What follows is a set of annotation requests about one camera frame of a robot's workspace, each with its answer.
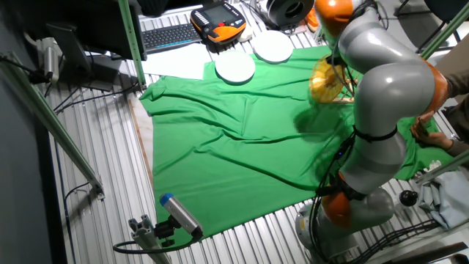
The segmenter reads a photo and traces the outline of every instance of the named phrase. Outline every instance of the green cloth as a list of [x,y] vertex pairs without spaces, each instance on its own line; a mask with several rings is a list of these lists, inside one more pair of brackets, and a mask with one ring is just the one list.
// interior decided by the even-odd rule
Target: green cloth
[[[254,77],[240,86],[220,80],[213,62],[203,81],[162,77],[150,85],[141,102],[153,120],[157,201],[173,193],[210,236],[311,198],[354,123],[353,105],[309,103],[311,69],[328,53],[296,49],[279,65],[253,56]],[[437,149],[429,157],[410,135],[411,122],[399,123],[409,142],[401,179],[447,157]],[[156,207],[158,221],[166,220]],[[190,237],[177,230],[175,240]]]

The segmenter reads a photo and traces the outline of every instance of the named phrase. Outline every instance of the keyboard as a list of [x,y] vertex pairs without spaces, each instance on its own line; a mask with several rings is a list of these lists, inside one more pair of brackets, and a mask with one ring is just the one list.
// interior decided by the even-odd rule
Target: keyboard
[[142,32],[147,54],[180,48],[202,39],[191,23]]

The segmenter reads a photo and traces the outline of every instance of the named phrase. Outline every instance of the white plate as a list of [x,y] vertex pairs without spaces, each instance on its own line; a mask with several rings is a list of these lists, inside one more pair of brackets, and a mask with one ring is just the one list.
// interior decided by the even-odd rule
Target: white plate
[[244,52],[227,51],[215,60],[215,69],[225,81],[240,83],[252,77],[256,64],[251,56]]
[[268,62],[284,62],[293,52],[293,44],[285,34],[269,30],[254,40],[254,52]]

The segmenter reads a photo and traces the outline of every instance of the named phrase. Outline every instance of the gray robot arm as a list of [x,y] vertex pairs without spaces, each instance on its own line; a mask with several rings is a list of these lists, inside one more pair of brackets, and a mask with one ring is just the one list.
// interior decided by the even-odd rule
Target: gray robot arm
[[406,144],[396,124],[438,110],[448,96],[443,75],[387,33],[375,7],[372,0],[315,3],[333,54],[338,47],[335,54],[363,78],[355,92],[355,143],[334,178],[335,191],[322,198],[319,213],[304,208],[296,221],[299,238],[310,248],[317,241],[331,248],[338,239],[392,217],[393,200],[380,186],[405,160]]

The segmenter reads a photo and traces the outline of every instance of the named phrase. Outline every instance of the yellow object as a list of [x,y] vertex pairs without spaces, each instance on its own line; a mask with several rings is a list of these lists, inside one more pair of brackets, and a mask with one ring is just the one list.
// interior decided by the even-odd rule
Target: yellow object
[[[313,68],[311,77],[309,78],[309,91],[316,102],[330,103],[342,91],[343,84],[337,79],[332,65],[326,61],[326,56],[321,58]],[[344,80],[344,68],[336,65],[336,72]]]

